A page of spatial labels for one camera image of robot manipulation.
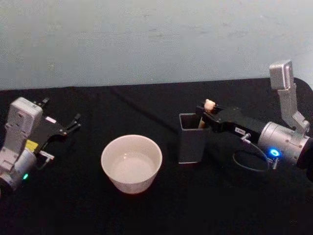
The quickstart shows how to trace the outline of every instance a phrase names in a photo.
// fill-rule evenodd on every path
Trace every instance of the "green led light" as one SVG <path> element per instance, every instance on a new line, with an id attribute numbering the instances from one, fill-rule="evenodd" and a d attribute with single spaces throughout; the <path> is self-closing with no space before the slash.
<path id="1" fill-rule="evenodd" d="M 28 178 L 28 174 L 24 174 L 23 180 L 26 180 Z"/>

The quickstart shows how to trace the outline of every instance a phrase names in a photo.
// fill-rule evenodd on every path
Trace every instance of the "white bowl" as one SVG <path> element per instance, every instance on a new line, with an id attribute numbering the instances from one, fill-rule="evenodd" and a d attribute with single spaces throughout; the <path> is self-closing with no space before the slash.
<path id="1" fill-rule="evenodd" d="M 122 192 L 136 194 L 153 182 L 162 164 L 162 152 L 151 139 L 139 135 L 121 136 L 102 152 L 101 166 Z"/>

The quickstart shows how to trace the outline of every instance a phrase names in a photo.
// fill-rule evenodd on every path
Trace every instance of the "white wall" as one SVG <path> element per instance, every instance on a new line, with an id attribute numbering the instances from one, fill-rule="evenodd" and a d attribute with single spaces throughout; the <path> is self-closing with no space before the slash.
<path id="1" fill-rule="evenodd" d="M 0 89 L 268 77 L 313 85 L 311 0 L 0 0 Z"/>

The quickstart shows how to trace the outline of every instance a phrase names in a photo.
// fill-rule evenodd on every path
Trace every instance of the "black tablecloth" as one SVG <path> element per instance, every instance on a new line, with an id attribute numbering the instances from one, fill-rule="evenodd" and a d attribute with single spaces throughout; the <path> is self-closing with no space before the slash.
<path id="1" fill-rule="evenodd" d="M 298 109 L 313 123 L 313 92 L 295 81 Z M 82 127 L 49 145 L 55 160 L 0 202 L 1 234 L 313 234 L 305 171 L 240 168 L 231 155 L 242 145 L 228 133 L 210 134 L 201 163 L 177 161 L 179 113 L 194 112 L 205 98 L 285 125 L 269 79 L 1 91 L 1 144 L 9 104 L 19 96 L 50 97 L 45 115 L 67 124 L 79 112 Z M 100 165 L 104 147 L 126 134 L 153 139 L 163 153 L 155 181 L 139 195 L 119 192 Z"/>

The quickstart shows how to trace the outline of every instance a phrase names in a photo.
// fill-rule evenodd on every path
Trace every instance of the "black fabric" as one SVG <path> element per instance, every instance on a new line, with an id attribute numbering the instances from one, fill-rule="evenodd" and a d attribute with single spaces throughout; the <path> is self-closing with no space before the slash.
<path id="1" fill-rule="evenodd" d="M 296 79 L 298 109 L 313 123 L 313 92 Z M 82 127 L 47 152 L 55 160 L 0 202 L 0 234 L 312 234 L 313 187 L 304 170 L 280 164 L 256 173 L 238 167 L 238 137 L 210 134 L 203 161 L 179 165 L 179 113 L 206 98 L 241 107 L 260 121 L 280 119 L 269 79 L 0 92 L 0 141 L 9 104 L 19 96 L 51 98 L 45 107 L 61 124 L 79 112 Z M 139 134 L 161 148 L 163 163 L 139 195 L 119 192 L 100 157 L 113 139 Z"/>

